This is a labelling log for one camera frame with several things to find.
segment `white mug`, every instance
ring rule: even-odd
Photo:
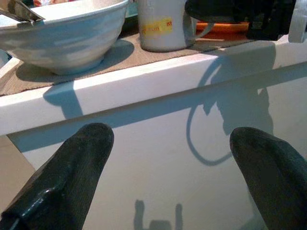
[[[138,0],[142,49],[167,52],[184,49],[213,27],[210,23],[196,35],[197,20],[185,13],[186,0]]]

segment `white bowl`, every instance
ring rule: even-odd
[[[0,15],[0,49],[62,75],[91,69],[118,38],[129,0],[82,0],[33,8],[46,18],[18,23]]]

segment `metal spoon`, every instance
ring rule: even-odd
[[[0,0],[0,14],[19,22],[35,22],[44,19],[30,10],[21,0]]]

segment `yellow label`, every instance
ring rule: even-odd
[[[163,35],[169,34],[173,31],[172,18],[164,18],[159,21],[148,23],[142,26],[143,35]]]

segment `placemat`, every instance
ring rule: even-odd
[[[226,42],[199,39],[194,46],[187,49],[167,53],[153,53],[142,50],[139,42],[139,34],[133,34],[118,39],[112,48],[105,54],[105,59],[98,67],[80,74],[58,76],[47,69],[19,61],[17,65],[13,66],[12,69],[6,73],[2,73],[0,70],[0,96],[56,85],[77,79],[89,78],[102,73],[145,65],[171,58],[207,52],[222,47],[236,46],[246,42],[249,42],[249,40]]]

